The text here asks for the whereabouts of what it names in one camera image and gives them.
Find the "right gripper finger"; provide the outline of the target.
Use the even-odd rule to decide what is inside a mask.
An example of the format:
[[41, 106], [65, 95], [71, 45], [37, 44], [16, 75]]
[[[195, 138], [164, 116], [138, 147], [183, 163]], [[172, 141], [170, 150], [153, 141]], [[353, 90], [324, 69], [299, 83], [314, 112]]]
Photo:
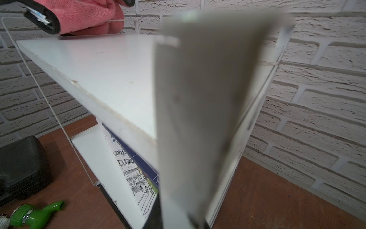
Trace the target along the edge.
[[163, 229], [163, 219], [159, 194], [156, 197], [150, 215], [147, 218], [143, 229]]

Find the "white two-tier bookshelf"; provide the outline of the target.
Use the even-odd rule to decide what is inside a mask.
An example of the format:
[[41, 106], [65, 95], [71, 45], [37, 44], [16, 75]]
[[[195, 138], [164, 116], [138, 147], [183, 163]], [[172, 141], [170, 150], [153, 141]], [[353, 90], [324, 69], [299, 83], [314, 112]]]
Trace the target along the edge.
[[[163, 229], [214, 224], [295, 28], [278, 11], [186, 11], [160, 35], [13, 41], [159, 174]], [[98, 125], [69, 139], [125, 225], [144, 218]]]

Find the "pink and grey cloth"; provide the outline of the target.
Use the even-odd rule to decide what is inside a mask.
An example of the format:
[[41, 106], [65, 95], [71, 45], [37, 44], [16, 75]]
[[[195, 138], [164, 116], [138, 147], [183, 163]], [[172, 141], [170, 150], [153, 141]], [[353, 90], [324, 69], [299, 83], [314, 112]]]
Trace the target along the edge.
[[120, 33], [124, 27], [122, 7], [135, 1], [19, 1], [24, 16], [44, 32], [61, 36]]

